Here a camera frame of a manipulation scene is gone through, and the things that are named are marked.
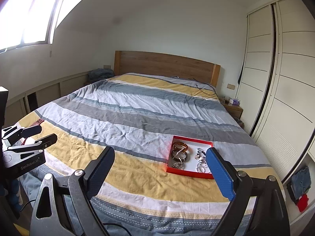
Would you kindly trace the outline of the dark olive bangle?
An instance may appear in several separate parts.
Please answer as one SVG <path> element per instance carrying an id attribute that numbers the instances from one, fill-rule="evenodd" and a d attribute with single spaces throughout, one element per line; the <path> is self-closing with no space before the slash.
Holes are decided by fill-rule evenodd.
<path id="1" fill-rule="evenodd" d="M 188 154 L 185 151 L 173 151 L 171 155 L 173 160 L 177 162 L 185 162 L 188 157 Z"/>

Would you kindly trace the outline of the purple tissue box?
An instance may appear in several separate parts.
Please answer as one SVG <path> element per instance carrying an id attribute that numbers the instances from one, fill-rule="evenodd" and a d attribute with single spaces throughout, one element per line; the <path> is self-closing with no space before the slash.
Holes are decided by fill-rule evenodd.
<path id="1" fill-rule="evenodd" d="M 238 99 L 230 99 L 229 103 L 232 104 L 232 105 L 239 105 L 240 101 Z"/>

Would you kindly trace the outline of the window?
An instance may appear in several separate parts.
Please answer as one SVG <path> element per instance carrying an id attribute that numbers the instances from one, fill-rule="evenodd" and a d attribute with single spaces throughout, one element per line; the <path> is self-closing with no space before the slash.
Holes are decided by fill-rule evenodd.
<path id="1" fill-rule="evenodd" d="M 7 0 L 1 8 L 1 52 L 52 44 L 62 0 Z"/>

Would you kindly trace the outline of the silver pendant brooch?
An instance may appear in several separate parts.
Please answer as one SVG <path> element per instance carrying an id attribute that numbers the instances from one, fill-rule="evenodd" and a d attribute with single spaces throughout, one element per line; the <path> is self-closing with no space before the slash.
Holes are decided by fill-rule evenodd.
<path id="1" fill-rule="evenodd" d="M 177 161 L 172 164 L 172 168 L 183 170 L 185 167 L 183 162 Z"/>

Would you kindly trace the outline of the wooden nightstand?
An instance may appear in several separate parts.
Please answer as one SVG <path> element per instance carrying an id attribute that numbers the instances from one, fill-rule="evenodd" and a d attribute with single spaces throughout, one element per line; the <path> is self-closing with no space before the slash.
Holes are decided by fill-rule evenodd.
<path id="1" fill-rule="evenodd" d="M 223 107 L 226 109 L 226 111 L 232 116 L 237 119 L 241 118 L 241 115 L 243 113 L 243 109 L 239 105 L 233 105 L 230 103 L 224 103 Z"/>

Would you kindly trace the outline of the white sliding wardrobe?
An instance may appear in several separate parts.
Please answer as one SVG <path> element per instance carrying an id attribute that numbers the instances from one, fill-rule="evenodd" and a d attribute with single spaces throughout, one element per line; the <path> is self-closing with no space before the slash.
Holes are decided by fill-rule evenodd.
<path id="1" fill-rule="evenodd" d="M 288 180 L 314 148 L 314 18 L 302 0 L 248 14 L 236 97 L 245 131 Z"/>

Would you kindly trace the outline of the blue clothes pile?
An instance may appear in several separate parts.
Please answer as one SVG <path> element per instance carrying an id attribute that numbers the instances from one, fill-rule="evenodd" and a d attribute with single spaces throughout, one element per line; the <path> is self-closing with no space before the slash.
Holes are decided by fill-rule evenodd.
<path id="1" fill-rule="evenodd" d="M 114 77 L 114 71 L 112 69 L 98 68 L 89 72 L 88 82 L 95 83 L 100 80 Z"/>

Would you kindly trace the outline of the striped bed duvet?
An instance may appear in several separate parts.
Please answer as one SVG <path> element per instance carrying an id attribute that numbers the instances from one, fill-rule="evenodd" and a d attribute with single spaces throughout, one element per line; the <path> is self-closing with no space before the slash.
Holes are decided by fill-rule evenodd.
<path id="1" fill-rule="evenodd" d="M 57 142 L 46 162 L 23 175 L 29 199 L 47 173 L 83 169 L 107 146 L 115 161 L 92 205 L 112 235 L 207 235 L 229 205 L 214 180 L 166 172 L 173 136 L 210 141 L 236 169 L 266 178 L 273 168 L 253 139 L 220 104 L 211 85 L 162 76 L 124 74 L 87 85 L 20 120 L 42 120 Z"/>

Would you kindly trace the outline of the amber translucent bangle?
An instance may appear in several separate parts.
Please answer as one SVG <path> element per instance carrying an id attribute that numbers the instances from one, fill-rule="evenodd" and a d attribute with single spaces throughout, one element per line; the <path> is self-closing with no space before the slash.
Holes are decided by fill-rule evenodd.
<path id="1" fill-rule="evenodd" d="M 184 142 L 173 142 L 172 151 L 176 152 L 186 152 L 188 150 L 188 145 Z"/>

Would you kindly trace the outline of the wooden headboard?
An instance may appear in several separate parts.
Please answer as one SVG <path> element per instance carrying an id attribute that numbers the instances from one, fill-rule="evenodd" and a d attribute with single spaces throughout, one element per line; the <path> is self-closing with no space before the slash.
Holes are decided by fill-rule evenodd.
<path id="1" fill-rule="evenodd" d="M 115 51 L 114 74 L 138 73 L 178 76 L 217 86 L 221 66 L 211 62 L 172 54 L 144 51 Z"/>

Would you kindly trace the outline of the red shallow box tray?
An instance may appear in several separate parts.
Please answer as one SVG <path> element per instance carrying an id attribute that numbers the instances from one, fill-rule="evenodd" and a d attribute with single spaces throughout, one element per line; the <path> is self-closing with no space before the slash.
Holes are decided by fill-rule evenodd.
<path id="1" fill-rule="evenodd" d="M 186 151 L 188 157 L 184 163 L 185 167 L 183 170 L 172 168 L 172 164 L 176 162 L 172 158 L 172 144 L 173 142 L 184 142 L 188 145 Z M 166 172 L 176 174 L 180 176 L 188 176 L 194 178 L 213 179 L 213 175 L 206 162 L 206 152 L 209 148 L 214 145 L 210 141 L 198 140 L 194 138 L 188 138 L 183 136 L 173 136 L 170 144 L 169 159 L 166 166 Z"/>

